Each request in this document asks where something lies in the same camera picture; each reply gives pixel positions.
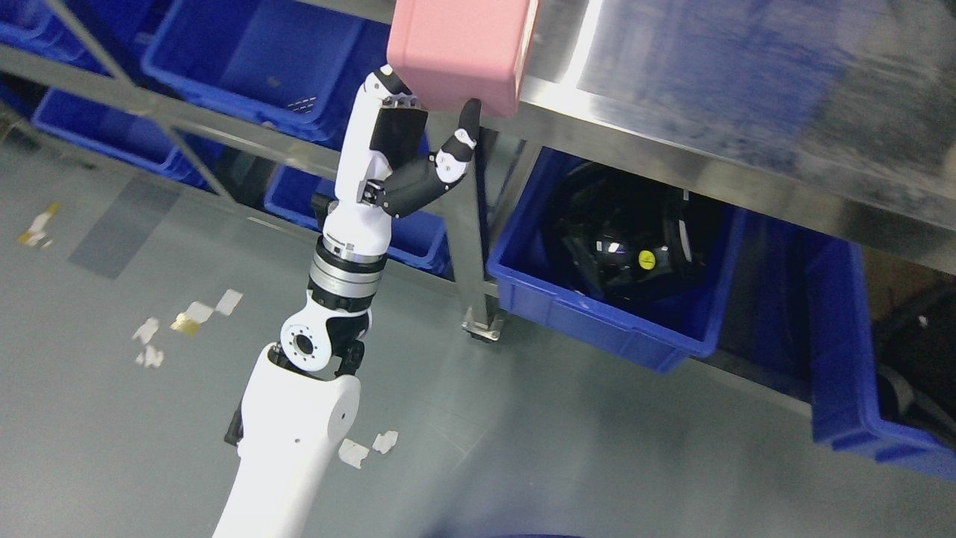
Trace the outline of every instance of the yellow sticker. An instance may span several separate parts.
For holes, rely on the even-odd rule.
[[[186,316],[184,313],[176,315],[176,321],[169,328],[182,332],[186,336],[196,336],[199,332],[200,323]]]
[[[649,250],[642,250],[638,254],[638,265],[641,266],[641,269],[646,269],[650,271],[657,265],[657,259],[654,258],[654,253]]]

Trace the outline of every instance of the paper scrap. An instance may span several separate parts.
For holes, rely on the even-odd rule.
[[[234,289],[230,288],[226,290],[226,293],[223,294],[223,298],[219,300],[218,304],[216,304],[216,312],[219,312],[224,316],[232,314],[232,311],[235,310],[236,305],[242,300],[242,296],[242,293]]]
[[[159,368],[163,365],[163,359],[165,359],[165,353],[150,344],[146,346],[146,351],[141,352],[136,358],[136,364],[146,368]]]
[[[156,336],[156,331],[160,330],[160,320],[156,318],[149,318],[146,322],[140,325],[140,328],[136,329],[136,332],[133,333],[133,340],[140,340],[140,343],[144,346],[149,344],[149,341]]]
[[[346,438],[338,447],[338,458],[356,469],[361,469],[361,461],[368,458],[368,448]]]
[[[200,324],[196,320],[190,319],[184,313],[176,315],[176,321],[173,322],[173,325],[170,325],[169,328],[182,332],[186,336],[196,336],[196,333],[199,332]]]
[[[212,312],[214,312],[214,310],[211,306],[207,306],[198,301],[193,301],[192,304],[189,305],[189,308],[187,308],[183,313],[187,318],[196,322],[197,324],[204,324],[205,322],[209,321],[209,316],[212,315]]]
[[[389,430],[384,434],[375,436],[375,442],[372,443],[372,449],[379,454],[388,454],[389,450],[399,442],[399,433],[395,430]]]
[[[59,211],[59,208],[60,205],[57,203],[50,204],[47,211],[37,215],[33,219],[33,224],[16,239],[17,242],[28,247],[39,246],[41,249],[49,247],[50,244],[53,243],[53,240],[47,237],[44,228],[46,228],[47,223],[50,222],[50,219],[53,218],[56,212]]]

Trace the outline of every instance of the stainless steel shelf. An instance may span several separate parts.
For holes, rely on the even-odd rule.
[[[956,274],[956,17],[864,5],[541,0],[483,124]]]

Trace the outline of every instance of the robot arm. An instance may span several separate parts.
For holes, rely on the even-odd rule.
[[[389,66],[356,95],[336,179],[338,203],[315,245],[306,304],[259,354],[226,439],[239,470],[214,538],[301,534],[322,476],[359,409],[355,377],[385,266],[391,220],[465,176],[481,103],[469,101],[438,151],[418,156],[427,113]],[[321,379],[333,357],[334,378]]]

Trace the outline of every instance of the blue plastic bin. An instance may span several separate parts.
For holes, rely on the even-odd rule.
[[[0,3],[0,41],[57,61],[88,64],[91,60],[82,43],[43,0]]]
[[[312,210],[312,195],[335,196],[335,183],[295,168],[276,171],[266,192],[266,211],[303,228],[318,230]],[[392,243],[388,256],[433,275],[443,275],[450,256],[445,221],[430,213],[416,212],[392,220]]]
[[[641,306],[640,316],[554,283],[539,223],[549,193],[581,161],[545,149],[504,233],[491,252],[501,307],[631,362],[666,373],[689,355],[707,357],[717,346],[727,307],[745,212],[729,210],[707,264],[705,282],[680,295]]]
[[[177,0],[143,71],[189,102],[339,148],[388,27],[289,0]]]
[[[806,228],[749,213],[718,347],[760,365],[762,381],[809,398]]]
[[[85,0],[96,18],[91,31],[100,38],[104,32],[135,57],[145,52],[151,34],[158,26],[157,14],[168,6],[167,0]],[[84,20],[88,25],[92,20]],[[0,41],[34,54],[100,70],[82,42],[54,15],[43,0],[3,0],[0,4]]]
[[[158,125],[104,104],[50,90],[33,114],[33,125],[77,146],[206,189],[206,181]],[[203,141],[198,152],[212,164],[221,146]]]
[[[880,417],[859,246],[813,236],[808,240],[806,275],[814,441],[956,482],[956,454],[926,432]]]

